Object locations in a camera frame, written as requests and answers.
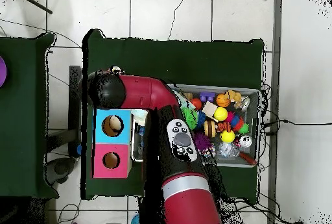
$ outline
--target purple toy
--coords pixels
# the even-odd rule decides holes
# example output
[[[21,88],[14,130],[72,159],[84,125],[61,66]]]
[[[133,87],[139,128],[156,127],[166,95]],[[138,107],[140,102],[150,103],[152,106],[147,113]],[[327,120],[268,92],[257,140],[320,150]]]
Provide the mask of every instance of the purple toy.
[[[6,76],[7,76],[6,64],[5,61],[0,57],[0,87],[5,82]]]
[[[200,92],[200,100],[202,102],[213,102],[215,98],[215,92]]]
[[[194,141],[195,141],[195,145],[199,151],[203,151],[212,146],[210,139],[205,134],[202,134],[201,132],[198,132],[195,134]]]

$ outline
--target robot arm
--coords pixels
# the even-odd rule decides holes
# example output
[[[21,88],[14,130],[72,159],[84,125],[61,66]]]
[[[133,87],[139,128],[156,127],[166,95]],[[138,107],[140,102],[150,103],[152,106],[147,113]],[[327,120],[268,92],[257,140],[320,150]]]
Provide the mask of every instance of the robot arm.
[[[98,71],[89,75],[88,94],[88,102],[101,109],[157,110],[166,224],[221,224],[189,127],[164,82]]]

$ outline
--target shape sorter box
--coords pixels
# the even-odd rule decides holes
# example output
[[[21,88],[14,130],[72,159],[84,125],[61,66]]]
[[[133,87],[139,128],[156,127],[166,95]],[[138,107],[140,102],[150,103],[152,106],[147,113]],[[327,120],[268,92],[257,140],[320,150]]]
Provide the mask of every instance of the shape sorter box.
[[[102,125],[108,116],[117,116],[121,121],[121,131],[117,136],[108,136],[104,133]],[[127,178],[132,167],[131,153],[132,117],[130,110],[97,110],[95,130],[95,156],[93,161],[93,174],[96,179],[123,179]],[[114,168],[108,168],[107,154],[117,157]]]

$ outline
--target green table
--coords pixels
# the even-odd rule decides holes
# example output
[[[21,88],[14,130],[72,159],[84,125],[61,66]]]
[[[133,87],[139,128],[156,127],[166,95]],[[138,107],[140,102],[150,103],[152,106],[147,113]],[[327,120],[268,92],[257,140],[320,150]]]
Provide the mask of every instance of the green table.
[[[236,88],[261,87],[262,40],[241,42],[181,42],[108,39],[100,30],[91,30],[83,41],[88,50],[84,67],[88,73],[115,65],[127,74],[149,76],[176,84],[195,84]],[[141,165],[133,163],[127,179],[92,179],[91,135],[93,109],[88,108],[86,151],[86,196],[143,195]],[[256,202],[257,166],[220,167],[227,194]]]
[[[44,180],[45,54],[53,34],[0,38],[7,79],[0,88],[0,195],[58,197]]]

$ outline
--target yellow ball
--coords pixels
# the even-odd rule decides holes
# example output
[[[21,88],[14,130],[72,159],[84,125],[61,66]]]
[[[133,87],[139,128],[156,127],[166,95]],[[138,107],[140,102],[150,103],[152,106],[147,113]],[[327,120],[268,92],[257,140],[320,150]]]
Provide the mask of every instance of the yellow ball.
[[[228,131],[223,131],[222,134],[220,135],[221,140],[225,143],[232,143],[235,139],[235,134],[233,131],[228,132]]]
[[[224,121],[227,118],[227,110],[225,108],[217,108],[213,117],[217,119],[218,121]]]

